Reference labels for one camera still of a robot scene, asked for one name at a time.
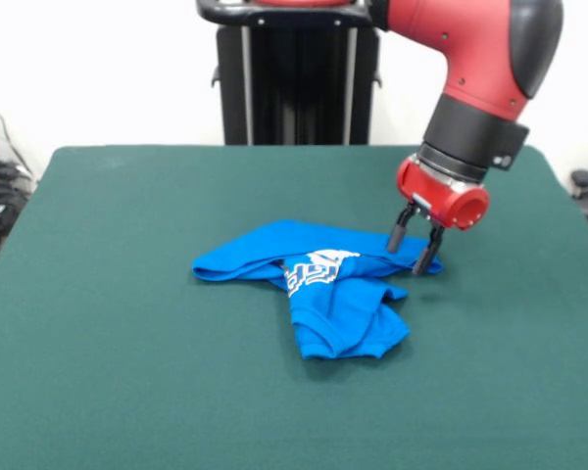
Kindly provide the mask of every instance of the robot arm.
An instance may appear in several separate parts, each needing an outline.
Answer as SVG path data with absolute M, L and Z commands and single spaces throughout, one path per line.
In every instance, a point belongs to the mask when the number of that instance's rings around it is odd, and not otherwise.
M 467 230 L 488 208 L 482 181 L 491 166 L 509 169 L 528 129 L 516 123 L 538 91 L 558 47 L 562 0 L 381 0 L 376 25 L 443 53 L 444 91 L 418 152 L 397 175 L 408 200 L 390 236 L 395 252 L 412 216 L 431 220 L 426 271 L 446 228 Z

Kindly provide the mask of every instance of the white graphic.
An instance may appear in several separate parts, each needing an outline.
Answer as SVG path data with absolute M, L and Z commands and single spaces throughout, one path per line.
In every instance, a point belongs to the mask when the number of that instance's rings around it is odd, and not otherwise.
M 359 255 L 345 250 L 318 250 L 308 253 L 310 262 L 299 262 L 292 269 L 285 269 L 288 297 L 292 297 L 302 285 L 333 282 L 337 278 L 342 261 Z

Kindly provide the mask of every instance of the table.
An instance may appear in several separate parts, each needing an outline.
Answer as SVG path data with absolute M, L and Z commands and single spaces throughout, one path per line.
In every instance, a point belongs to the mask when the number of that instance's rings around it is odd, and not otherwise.
M 58 151 L 0 255 L 0 470 L 588 469 L 588 223 L 535 149 L 391 278 L 381 360 L 304 361 L 282 292 L 190 274 L 280 218 L 389 232 L 414 150 Z

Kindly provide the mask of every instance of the black cable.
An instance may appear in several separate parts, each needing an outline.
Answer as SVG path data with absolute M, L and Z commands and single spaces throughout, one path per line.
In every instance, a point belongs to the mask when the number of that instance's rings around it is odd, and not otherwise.
M 13 145 L 13 142 L 11 141 L 11 136 L 9 135 L 9 129 L 7 128 L 7 122 L 4 120 L 4 117 L 1 114 L 0 114 L 0 123 L 2 124 L 2 131 L 4 132 L 4 138 L 6 139 L 7 143 L 9 144 L 9 147 L 11 147 L 11 150 L 13 150 L 13 153 L 16 154 L 16 157 L 18 158 L 20 163 L 23 165 L 23 167 L 26 168 L 26 171 L 28 171 L 28 173 L 32 174 L 32 171 L 30 170 L 30 166 L 28 166 L 28 164 L 26 163 L 26 160 L 24 160 L 24 157 L 22 157 L 22 154 L 20 152 L 18 152 L 18 149 L 16 149 L 15 145 Z

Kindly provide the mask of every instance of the blue cloth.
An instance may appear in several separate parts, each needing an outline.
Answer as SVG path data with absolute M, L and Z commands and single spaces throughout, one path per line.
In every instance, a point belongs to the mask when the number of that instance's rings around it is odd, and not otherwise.
M 286 291 L 303 358 L 382 357 L 410 330 L 385 300 L 407 291 L 379 280 L 412 269 L 426 242 L 409 238 L 396 254 L 387 235 L 293 220 L 259 227 L 197 258 L 205 281 L 268 280 Z M 429 268 L 442 270 L 436 258 Z

